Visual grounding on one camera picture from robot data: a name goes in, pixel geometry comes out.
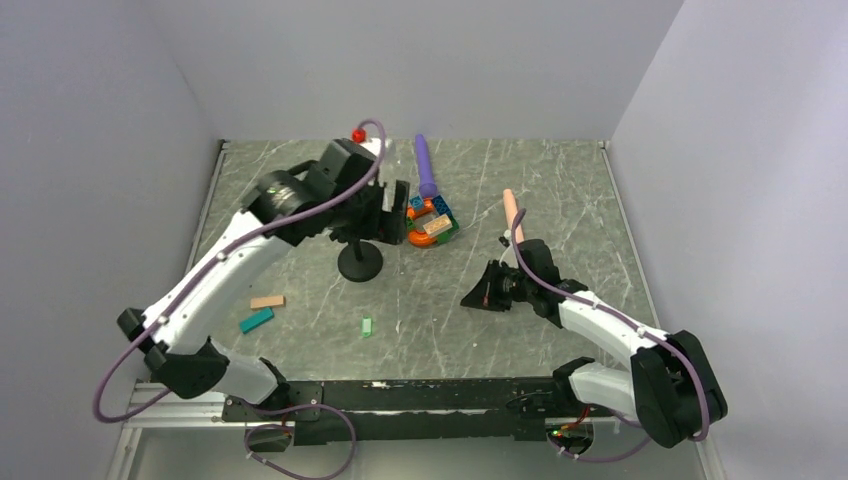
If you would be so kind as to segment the green plastic key tag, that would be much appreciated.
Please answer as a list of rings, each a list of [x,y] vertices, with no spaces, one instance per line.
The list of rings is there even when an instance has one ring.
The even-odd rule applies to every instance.
[[[373,335],[373,319],[371,317],[363,317],[361,321],[361,336],[369,338]]]

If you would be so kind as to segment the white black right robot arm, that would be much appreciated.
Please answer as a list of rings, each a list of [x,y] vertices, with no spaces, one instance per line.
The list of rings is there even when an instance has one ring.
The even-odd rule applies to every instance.
[[[727,415],[721,387],[694,334],[650,327],[613,309],[585,284],[562,278],[542,240],[526,240],[517,252],[515,267],[489,261],[461,306],[504,312],[527,303],[537,316],[591,341],[622,366],[580,357],[558,367],[551,399],[560,413],[604,407],[637,422],[666,448],[696,439],[704,426]]]

